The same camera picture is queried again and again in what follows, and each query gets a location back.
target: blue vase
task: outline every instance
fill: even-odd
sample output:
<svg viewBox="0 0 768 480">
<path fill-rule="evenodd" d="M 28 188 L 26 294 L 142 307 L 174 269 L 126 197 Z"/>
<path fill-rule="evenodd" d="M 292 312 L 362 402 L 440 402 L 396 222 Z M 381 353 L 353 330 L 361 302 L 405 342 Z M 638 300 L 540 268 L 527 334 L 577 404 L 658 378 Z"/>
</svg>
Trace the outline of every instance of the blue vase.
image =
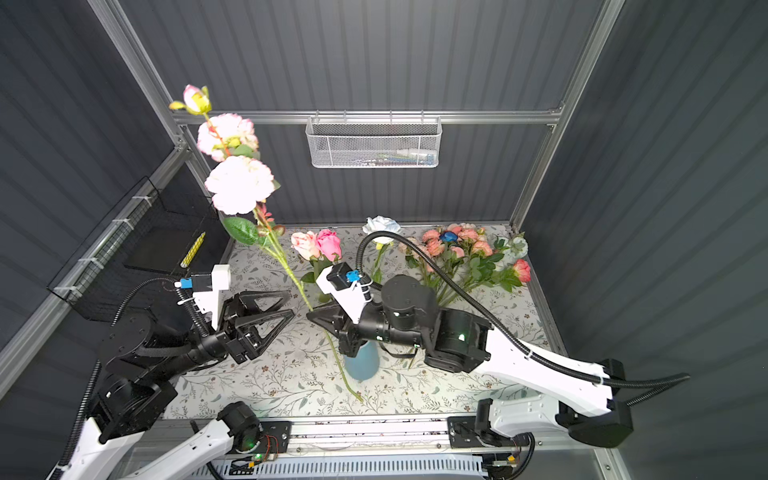
<svg viewBox="0 0 768 480">
<path fill-rule="evenodd" d="M 379 371 L 379 348 L 376 342 L 360 347 L 355 358 L 344 356 L 344 369 L 355 380 L 372 378 Z"/>
</svg>

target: blue connector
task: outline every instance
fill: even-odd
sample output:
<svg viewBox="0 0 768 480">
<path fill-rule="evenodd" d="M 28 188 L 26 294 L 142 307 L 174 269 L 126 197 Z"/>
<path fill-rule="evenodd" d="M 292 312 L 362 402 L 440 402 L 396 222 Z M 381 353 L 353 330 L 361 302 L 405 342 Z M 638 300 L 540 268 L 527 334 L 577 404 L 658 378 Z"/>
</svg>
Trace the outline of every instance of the blue connector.
<svg viewBox="0 0 768 480">
<path fill-rule="evenodd" d="M 352 270 L 351 272 L 346 273 L 346 279 L 350 282 L 358 282 L 360 280 L 360 272 L 357 270 Z"/>
</svg>

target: white wire basket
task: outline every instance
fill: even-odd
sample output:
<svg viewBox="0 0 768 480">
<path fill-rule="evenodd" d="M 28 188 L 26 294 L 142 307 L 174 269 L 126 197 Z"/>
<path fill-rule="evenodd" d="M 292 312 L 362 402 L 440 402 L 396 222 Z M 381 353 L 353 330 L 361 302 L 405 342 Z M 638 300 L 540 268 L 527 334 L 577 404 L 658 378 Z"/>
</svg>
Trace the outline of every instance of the white wire basket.
<svg viewBox="0 0 768 480">
<path fill-rule="evenodd" d="M 306 122 L 312 165 L 318 168 L 437 167 L 442 124 L 429 121 Z"/>
</svg>

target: pink peony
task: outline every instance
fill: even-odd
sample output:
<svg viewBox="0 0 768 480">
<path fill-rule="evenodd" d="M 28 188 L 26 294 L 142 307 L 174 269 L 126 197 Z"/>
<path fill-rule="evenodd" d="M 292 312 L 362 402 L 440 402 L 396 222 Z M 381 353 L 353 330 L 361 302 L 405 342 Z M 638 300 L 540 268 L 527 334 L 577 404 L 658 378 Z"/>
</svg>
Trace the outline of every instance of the pink peony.
<svg viewBox="0 0 768 480">
<path fill-rule="evenodd" d="M 336 232 L 328 229 L 321 230 L 317 234 L 317 246 L 328 260 L 333 262 L 341 260 L 341 240 Z"/>
<path fill-rule="evenodd" d="M 458 238 L 462 240 L 476 241 L 478 239 L 478 233 L 472 229 L 462 230 L 457 233 Z"/>
<path fill-rule="evenodd" d="M 422 242 L 428 243 L 430 240 L 437 240 L 440 238 L 440 232 L 437 230 L 427 230 L 422 237 Z"/>
<path fill-rule="evenodd" d="M 213 132 L 207 122 L 203 123 L 197 131 L 197 148 L 215 161 L 224 161 L 224 145 L 235 148 L 238 144 L 244 144 L 258 150 L 259 139 L 253 134 L 252 121 L 243 119 L 240 115 L 222 114 L 211 117 L 210 124 L 216 131 Z"/>
<path fill-rule="evenodd" d="M 205 187 L 227 215 L 247 214 L 275 191 L 268 166 L 250 157 L 229 157 L 210 172 Z"/>
<path fill-rule="evenodd" d="M 427 251 L 433 257 L 437 257 L 440 253 L 445 252 L 445 244 L 440 240 L 433 238 L 427 242 Z"/>
<path fill-rule="evenodd" d="M 451 251 L 456 254 L 456 258 L 462 258 L 464 256 L 464 249 L 461 247 L 451 247 Z"/>
<path fill-rule="evenodd" d="M 299 255 L 304 257 L 305 260 L 309 260 L 310 257 L 320 258 L 320 248 L 317 246 L 317 235 L 310 231 L 307 233 L 296 232 L 290 236 L 290 246 Z"/>
<path fill-rule="evenodd" d="M 490 257 L 493 255 L 493 249 L 487 242 L 475 242 L 472 245 L 472 253 L 481 253 L 483 257 Z"/>
<path fill-rule="evenodd" d="M 419 244 L 419 241 L 414 237 L 408 237 L 408 240 L 411 240 L 415 244 Z M 397 249 L 400 250 L 403 253 L 406 253 L 408 251 L 408 246 L 404 243 L 400 243 L 400 245 L 397 246 Z"/>
<path fill-rule="evenodd" d="M 528 262 L 522 258 L 515 262 L 515 265 L 512 266 L 512 269 L 515 270 L 515 274 L 518 276 L 521 282 L 528 283 L 531 281 L 531 266 L 528 265 Z"/>
</svg>

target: wire mesh basket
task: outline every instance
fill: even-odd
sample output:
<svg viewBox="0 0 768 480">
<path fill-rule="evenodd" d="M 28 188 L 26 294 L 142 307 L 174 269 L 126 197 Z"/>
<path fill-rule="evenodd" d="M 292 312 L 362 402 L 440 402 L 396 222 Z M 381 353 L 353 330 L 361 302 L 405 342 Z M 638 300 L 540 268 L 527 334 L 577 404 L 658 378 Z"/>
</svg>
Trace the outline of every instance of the wire mesh basket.
<svg viewBox="0 0 768 480">
<path fill-rule="evenodd" d="M 92 257 L 77 260 L 84 263 L 84 268 L 70 284 L 61 285 L 61 272 L 48 284 L 51 292 L 92 321 L 112 321 L 123 298 L 144 280 L 210 271 L 208 264 L 219 263 L 229 241 L 210 198 L 199 194 L 153 190 L 126 218 L 113 221 L 118 222 L 118 228 Z M 195 259 L 181 266 L 182 259 L 203 232 L 204 240 Z M 151 266 L 135 264 L 134 253 L 143 241 L 169 235 L 175 236 L 175 248 L 170 250 L 172 258 L 168 259 L 171 267 L 152 270 Z M 127 311 L 142 310 L 167 325 L 183 329 L 188 318 L 176 305 L 177 301 L 172 285 L 154 283 L 135 296 Z"/>
<path fill-rule="evenodd" d="M 437 167 L 442 124 L 306 122 L 312 165 L 318 168 Z"/>
</svg>

